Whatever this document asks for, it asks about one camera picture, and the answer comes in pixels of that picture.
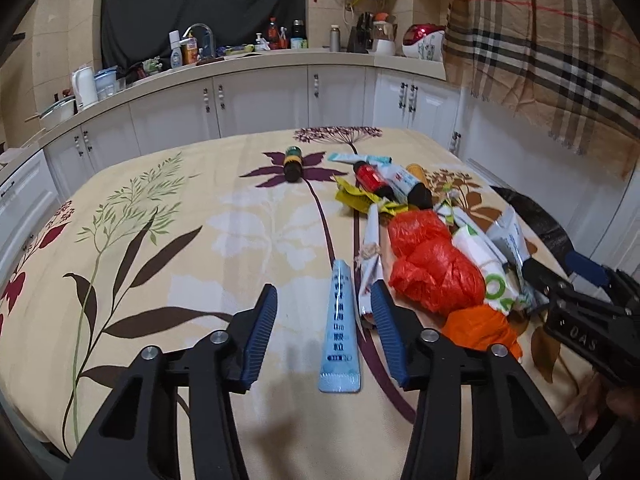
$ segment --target silver thermos bottle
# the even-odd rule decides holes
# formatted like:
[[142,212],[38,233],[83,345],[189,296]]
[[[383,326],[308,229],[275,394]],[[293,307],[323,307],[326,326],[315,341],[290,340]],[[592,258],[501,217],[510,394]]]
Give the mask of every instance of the silver thermos bottle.
[[337,25],[332,25],[329,32],[329,52],[340,52],[340,27]]

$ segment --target floral tablecloth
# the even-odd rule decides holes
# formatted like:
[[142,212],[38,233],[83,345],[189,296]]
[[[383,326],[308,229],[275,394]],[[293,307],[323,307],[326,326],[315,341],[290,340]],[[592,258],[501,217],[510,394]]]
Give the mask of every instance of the floral tablecloth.
[[[296,184],[282,173],[291,144],[305,153],[304,179]],[[0,388],[25,424],[71,455],[142,348],[192,346],[252,307],[270,282],[278,289],[278,315],[260,378],[245,396],[232,396],[250,476],[398,478],[417,393],[401,392],[389,378],[375,333],[359,329],[360,393],[317,388],[332,261],[353,261],[366,222],[334,200],[332,177],[350,167],[328,162],[328,152],[421,164],[433,189],[449,182],[460,190],[464,209],[483,229],[506,206],[436,142],[390,128],[211,140],[103,170],[34,240],[0,301]],[[534,257],[562,273],[522,227]],[[560,412],[590,367],[545,336],[540,320],[510,321],[521,333],[523,366]],[[188,391],[180,394],[180,464],[189,479]],[[468,390],[463,399],[468,427]],[[470,445],[463,431],[463,464]]]

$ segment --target red stripe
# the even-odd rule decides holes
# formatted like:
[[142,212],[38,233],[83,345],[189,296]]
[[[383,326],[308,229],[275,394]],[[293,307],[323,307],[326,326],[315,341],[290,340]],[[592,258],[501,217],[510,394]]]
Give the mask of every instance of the red stripe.
[[[463,2],[476,2],[478,0],[461,0],[461,1],[463,1]],[[531,5],[531,2],[518,2],[518,1],[515,1],[515,0],[487,0],[487,1],[496,2],[498,4],[511,4],[511,5],[514,5],[514,6],[532,7],[533,8],[533,5]],[[630,45],[632,45],[632,46],[634,46],[636,48],[640,48],[640,44],[638,44],[638,42],[636,40],[628,38],[624,34],[620,34],[619,32],[616,32],[615,30],[611,30],[610,28],[604,27],[601,23],[594,22],[593,20],[588,20],[584,16],[580,16],[580,15],[577,15],[577,14],[572,14],[570,12],[565,12],[564,10],[560,10],[560,9],[553,9],[551,7],[536,6],[535,8],[536,8],[536,10],[546,10],[546,12],[552,12],[553,14],[558,14],[560,16],[565,16],[565,17],[571,18],[573,20],[579,20],[580,22],[588,23],[589,25],[593,25],[594,27],[598,27],[598,28],[601,28],[602,30],[605,30],[609,34],[612,34],[612,35],[616,36],[617,38],[620,38],[620,40],[625,41],[628,44],[630,44]]]

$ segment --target white electric kettle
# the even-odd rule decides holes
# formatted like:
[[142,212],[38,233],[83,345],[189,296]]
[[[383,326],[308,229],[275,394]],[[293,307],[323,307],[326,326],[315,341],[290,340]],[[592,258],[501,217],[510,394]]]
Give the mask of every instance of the white electric kettle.
[[85,66],[76,70],[71,76],[71,86],[76,96],[78,111],[98,102],[98,92],[95,90],[94,69]]

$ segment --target orange plastic bag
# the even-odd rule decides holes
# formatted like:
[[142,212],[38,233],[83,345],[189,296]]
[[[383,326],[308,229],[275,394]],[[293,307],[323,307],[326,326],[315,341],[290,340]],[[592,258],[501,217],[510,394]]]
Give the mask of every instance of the orange plastic bag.
[[391,248],[398,258],[413,253],[425,241],[451,240],[449,229],[431,210],[400,213],[389,222],[387,230]]
[[501,343],[516,359],[522,357],[518,336],[507,318],[487,304],[451,312],[442,333],[459,346],[484,352],[492,344]]
[[443,316],[484,301],[480,270],[446,238],[427,240],[396,260],[389,285]]

